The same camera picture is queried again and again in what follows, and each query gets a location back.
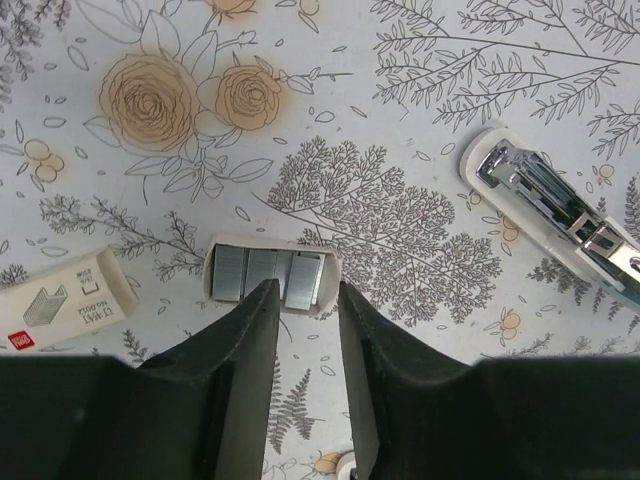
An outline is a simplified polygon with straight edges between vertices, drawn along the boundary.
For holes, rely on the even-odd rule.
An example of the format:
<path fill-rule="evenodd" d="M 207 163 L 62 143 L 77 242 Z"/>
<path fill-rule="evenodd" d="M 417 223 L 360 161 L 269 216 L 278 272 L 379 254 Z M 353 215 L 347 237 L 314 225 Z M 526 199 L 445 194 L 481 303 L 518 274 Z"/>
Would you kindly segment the beige stapler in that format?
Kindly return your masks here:
<path fill-rule="evenodd" d="M 345 453 L 336 465 L 337 480 L 357 480 L 358 472 L 354 452 Z"/>

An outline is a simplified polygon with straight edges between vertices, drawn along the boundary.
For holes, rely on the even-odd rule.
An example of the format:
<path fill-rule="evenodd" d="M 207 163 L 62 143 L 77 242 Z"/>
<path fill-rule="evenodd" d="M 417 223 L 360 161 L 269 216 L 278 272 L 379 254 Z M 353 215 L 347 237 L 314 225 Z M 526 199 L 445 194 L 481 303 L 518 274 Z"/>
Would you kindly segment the light blue stapler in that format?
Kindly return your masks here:
<path fill-rule="evenodd" d="M 471 140 L 459 174 L 572 274 L 639 309 L 639 243 L 512 130 L 488 128 Z"/>

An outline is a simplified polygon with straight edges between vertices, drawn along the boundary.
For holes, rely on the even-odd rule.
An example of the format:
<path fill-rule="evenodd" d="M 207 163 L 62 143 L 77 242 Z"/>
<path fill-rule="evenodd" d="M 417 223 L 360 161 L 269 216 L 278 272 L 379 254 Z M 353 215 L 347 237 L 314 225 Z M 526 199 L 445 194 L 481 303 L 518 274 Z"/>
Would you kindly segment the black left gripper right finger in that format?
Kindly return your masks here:
<path fill-rule="evenodd" d="M 362 479 L 635 479 L 639 360 L 507 357 L 466 365 L 338 297 Z"/>

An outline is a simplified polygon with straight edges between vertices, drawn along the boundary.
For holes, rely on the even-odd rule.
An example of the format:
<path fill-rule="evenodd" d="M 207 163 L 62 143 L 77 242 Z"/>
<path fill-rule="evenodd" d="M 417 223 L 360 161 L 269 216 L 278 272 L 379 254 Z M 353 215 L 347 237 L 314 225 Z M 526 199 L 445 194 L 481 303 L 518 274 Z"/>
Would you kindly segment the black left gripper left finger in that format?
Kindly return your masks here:
<path fill-rule="evenodd" d="M 108 356 L 1 360 L 5 479 L 257 479 L 277 349 L 267 280 L 138 367 Z"/>

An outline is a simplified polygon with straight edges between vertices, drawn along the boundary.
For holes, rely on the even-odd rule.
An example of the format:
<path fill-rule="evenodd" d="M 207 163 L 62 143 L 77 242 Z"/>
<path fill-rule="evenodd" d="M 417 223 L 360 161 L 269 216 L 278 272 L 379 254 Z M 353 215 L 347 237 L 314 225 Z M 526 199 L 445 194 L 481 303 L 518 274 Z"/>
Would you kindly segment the white staples tray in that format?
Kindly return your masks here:
<path fill-rule="evenodd" d="M 242 291 L 241 298 L 238 302 L 215 301 L 212 298 L 213 257 L 214 249 L 218 244 L 236 246 L 244 249 L 245 260 Z M 243 295 L 244 276 L 249 249 L 270 249 L 277 251 L 277 264 L 275 271 L 277 277 L 269 280 L 276 280 L 278 282 L 279 299 L 282 311 L 292 314 L 319 316 L 325 312 L 330 311 L 335 306 L 337 302 L 342 273 L 342 259 L 338 254 L 332 252 L 326 247 L 316 245 L 303 245 L 273 238 L 242 237 L 231 234 L 216 234 L 213 237 L 212 244 L 207 251 L 202 277 L 203 297 L 205 301 L 237 304 L 245 299 Z M 316 280 L 313 304 L 309 310 L 295 310 L 286 308 L 285 294 L 289 273 L 291 270 L 292 259 L 296 255 L 311 254 L 318 255 L 321 258 L 321 264 Z"/>

